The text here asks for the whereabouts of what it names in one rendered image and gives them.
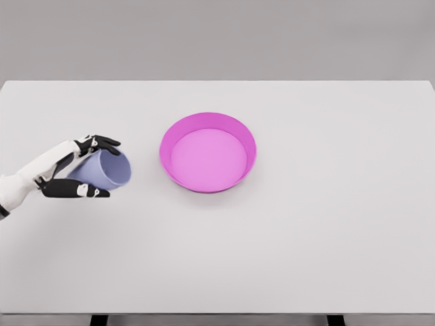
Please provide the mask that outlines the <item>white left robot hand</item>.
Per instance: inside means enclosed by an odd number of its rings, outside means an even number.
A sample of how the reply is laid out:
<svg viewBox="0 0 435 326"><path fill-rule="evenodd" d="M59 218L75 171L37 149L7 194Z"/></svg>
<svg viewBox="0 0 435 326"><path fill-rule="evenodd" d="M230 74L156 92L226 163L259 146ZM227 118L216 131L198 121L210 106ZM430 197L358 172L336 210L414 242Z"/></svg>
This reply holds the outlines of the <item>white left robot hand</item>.
<svg viewBox="0 0 435 326"><path fill-rule="evenodd" d="M75 179L57 179L56 175L72 162L97 151L119 156L120 145L117 140L97 134L63 141L26 164L18 174L48 198L108 198L110 193L105 189Z"/></svg>

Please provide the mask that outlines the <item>pink round plate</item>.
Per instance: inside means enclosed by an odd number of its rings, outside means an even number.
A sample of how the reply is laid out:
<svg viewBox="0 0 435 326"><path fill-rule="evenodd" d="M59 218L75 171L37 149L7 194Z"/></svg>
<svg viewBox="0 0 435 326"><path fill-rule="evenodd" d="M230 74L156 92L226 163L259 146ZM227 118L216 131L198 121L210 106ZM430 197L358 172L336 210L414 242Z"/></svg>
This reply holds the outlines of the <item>pink round plate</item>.
<svg viewBox="0 0 435 326"><path fill-rule="evenodd" d="M242 182L257 157L251 130L223 113L202 112L175 122L159 148L163 170L178 185L198 193L226 191Z"/></svg>

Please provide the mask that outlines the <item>lavender blue cup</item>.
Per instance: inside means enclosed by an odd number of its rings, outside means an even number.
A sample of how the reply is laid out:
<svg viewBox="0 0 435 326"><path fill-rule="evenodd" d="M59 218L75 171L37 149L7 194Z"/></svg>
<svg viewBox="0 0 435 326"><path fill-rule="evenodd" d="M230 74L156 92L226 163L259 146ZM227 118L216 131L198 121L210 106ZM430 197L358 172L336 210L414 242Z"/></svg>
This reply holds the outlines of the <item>lavender blue cup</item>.
<svg viewBox="0 0 435 326"><path fill-rule="evenodd" d="M131 175L131 165L124 153L114 155L103 149L82 161L67 178L110 191L126 185Z"/></svg>

